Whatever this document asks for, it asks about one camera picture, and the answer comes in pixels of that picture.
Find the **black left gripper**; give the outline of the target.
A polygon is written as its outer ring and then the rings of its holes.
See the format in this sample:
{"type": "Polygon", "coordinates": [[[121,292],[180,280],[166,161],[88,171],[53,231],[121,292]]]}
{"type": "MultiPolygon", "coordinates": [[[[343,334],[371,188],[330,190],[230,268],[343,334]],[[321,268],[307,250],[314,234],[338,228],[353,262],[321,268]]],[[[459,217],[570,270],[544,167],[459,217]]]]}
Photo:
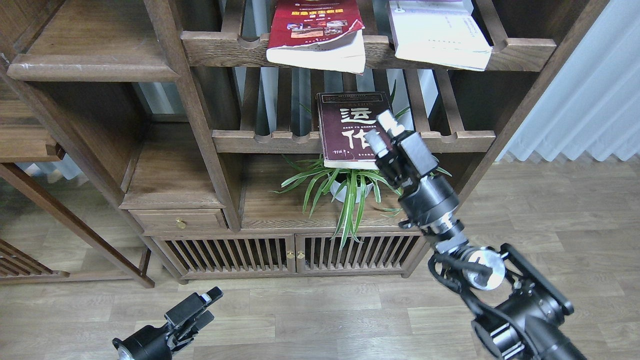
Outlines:
{"type": "Polygon", "coordinates": [[[194,292],[165,313],[162,327],[146,325],[124,340],[113,338],[119,360],[171,360],[215,319],[207,308],[223,295],[217,286],[203,294],[194,292]]]}

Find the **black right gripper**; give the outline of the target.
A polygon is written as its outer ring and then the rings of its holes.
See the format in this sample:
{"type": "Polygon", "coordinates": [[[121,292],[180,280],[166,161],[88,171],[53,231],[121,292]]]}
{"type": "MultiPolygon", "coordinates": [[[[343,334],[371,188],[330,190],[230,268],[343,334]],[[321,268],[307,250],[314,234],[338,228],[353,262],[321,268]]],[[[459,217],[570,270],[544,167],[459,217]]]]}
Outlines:
{"type": "Polygon", "coordinates": [[[368,144],[375,154],[375,164],[393,189],[407,220],[402,228],[416,226],[432,231],[448,231],[458,221],[454,216],[460,201],[454,189],[441,174],[436,174],[438,161],[423,142],[421,135],[406,131],[391,111],[376,117],[386,134],[368,133],[368,144]],[[387,138],[390,148],[384,141],[387,138]]]}

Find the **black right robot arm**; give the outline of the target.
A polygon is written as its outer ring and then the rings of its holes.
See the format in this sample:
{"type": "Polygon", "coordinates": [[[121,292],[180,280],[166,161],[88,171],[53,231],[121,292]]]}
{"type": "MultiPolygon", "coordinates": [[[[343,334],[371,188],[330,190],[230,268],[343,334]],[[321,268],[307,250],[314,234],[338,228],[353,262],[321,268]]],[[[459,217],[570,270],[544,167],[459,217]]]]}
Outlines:
{"type": "Polygon", "coordinates": [[[474,246],[455,211],[457,193],[441,173],[422,136],[384,111],[381,130],[365,135],[375,164],[398,198],[407,219],[419,228],[433,255],[430,273],[457,294],[474,314],[471,326],[498,360],[583,360],[585,355],[560,326],[574,306],[511,244],[474,246]]]}

